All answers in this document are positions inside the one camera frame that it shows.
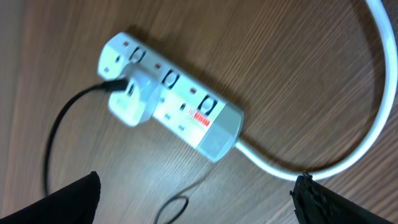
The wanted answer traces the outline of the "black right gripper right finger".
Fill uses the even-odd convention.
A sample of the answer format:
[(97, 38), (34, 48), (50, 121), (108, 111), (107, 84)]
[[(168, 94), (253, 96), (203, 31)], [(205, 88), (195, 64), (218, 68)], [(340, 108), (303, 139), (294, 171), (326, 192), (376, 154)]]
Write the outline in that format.
[(300, 224), (392, 224), (315, 182), (308, 173), (297, 177), (290, 196)]

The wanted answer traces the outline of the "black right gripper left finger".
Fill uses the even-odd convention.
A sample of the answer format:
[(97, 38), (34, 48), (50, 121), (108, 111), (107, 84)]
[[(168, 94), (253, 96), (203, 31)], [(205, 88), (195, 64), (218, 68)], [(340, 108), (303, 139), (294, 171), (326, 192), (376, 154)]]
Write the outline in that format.
[(92, 224), (100, 193), (100, 177), (93, 171), (32, 205), (1, 218), (1, 223)]

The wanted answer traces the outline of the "white USB charger plug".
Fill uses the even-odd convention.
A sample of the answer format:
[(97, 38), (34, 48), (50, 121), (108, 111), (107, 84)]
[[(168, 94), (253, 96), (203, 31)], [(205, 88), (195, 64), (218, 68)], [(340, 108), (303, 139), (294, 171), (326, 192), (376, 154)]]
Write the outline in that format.
[(120, 75), (128, 81), (123, 91), (114, 91), (108, 108), (130, 127), (150, 119), (160, 99), (160, 81), (156, 74), (141, 65), (129, 63)]

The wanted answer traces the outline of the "white power strip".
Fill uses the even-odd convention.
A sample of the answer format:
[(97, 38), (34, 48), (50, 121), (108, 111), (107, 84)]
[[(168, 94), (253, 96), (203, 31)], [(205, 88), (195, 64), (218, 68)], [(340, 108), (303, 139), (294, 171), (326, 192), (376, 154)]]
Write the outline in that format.
[(235, 146), (244, 119), (240, 108), (125, 32), (104, 45), (98, 74), (106, 81), (120, 79), (129, 63), (141, 65), (159, 78), (160, 99), (150, 118), (213, 162)]

